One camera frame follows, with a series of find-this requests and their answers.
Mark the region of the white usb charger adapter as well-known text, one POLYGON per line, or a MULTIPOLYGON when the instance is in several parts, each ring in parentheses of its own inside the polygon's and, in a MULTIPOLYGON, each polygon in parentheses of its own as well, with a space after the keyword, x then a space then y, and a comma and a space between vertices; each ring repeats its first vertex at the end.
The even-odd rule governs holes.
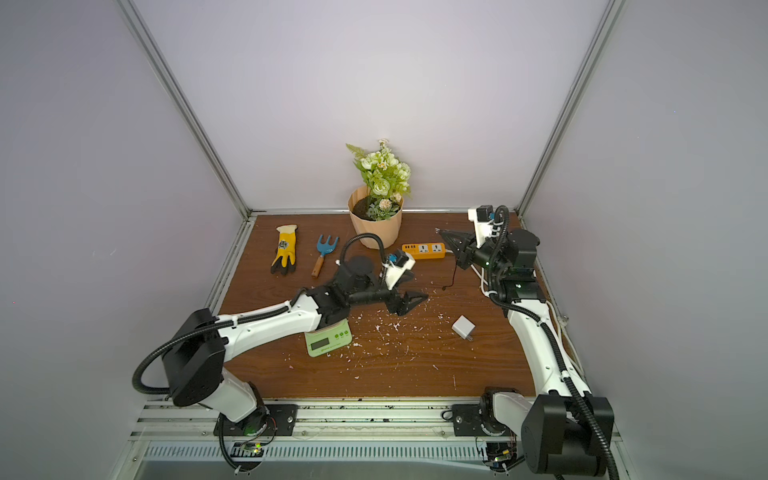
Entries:
POLYGON ((476 325, 464 315, 461 315, 453 324, 452 330, 464 340, 471 341, 476 325))

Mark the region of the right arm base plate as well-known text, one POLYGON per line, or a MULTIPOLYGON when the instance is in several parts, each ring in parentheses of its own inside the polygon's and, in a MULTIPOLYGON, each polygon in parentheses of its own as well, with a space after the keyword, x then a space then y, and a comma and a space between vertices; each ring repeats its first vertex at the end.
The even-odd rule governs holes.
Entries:
POLYGON ((486 415, 479 404, 453 404, 447 419, 456 437, 515 437, 507 426, 486 415))

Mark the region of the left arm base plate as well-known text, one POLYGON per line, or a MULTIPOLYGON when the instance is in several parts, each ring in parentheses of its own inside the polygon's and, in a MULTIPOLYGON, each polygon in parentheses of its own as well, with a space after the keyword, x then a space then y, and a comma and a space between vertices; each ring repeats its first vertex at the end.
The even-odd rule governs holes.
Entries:
POLYGON ((293 434, 297 416, 297 404, 267 403, 239 422, 232 422, 222 415, 214 427, 214 434, 221 437, 288 437, 293 434))

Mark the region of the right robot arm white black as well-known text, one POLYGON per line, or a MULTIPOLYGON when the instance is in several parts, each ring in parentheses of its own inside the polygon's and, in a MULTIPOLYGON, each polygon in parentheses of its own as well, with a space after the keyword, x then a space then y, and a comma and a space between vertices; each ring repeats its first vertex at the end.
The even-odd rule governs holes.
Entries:
POLYGON ((536 474, 617 479, 611 450, 614 412, 592 393, 557 333, 547 297, 537 279, 539 238, 509 226, 507 207, 471 208, 472 232, 440 230, 457 267, 473 268, 481 291, 515 331, 526 356, 535 397, 510 389, 488 389, 481 416, 489 429, 508 429, 522 444, 536 474))

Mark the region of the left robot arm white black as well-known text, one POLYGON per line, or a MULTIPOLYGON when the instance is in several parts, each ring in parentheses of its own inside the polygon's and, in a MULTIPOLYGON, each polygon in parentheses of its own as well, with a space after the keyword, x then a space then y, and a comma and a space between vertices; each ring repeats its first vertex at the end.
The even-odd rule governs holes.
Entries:
POLYGON ((177 407, 200 404, 232 423, 262 420, 267 410, 258 390, 227 371, 225 363, 284 337, 332 327, 359 305, 381 303, 404 316, 427 299, 425 293, 398 291, 412 277, 411 254, 381 251, 379 259, 381 271, 375 274, 370 258, 341 256, 330 281, 273 306, 220 316, 208 308, 193 312, 171 340, 139 363, 133 388, 168 397, 177 407))

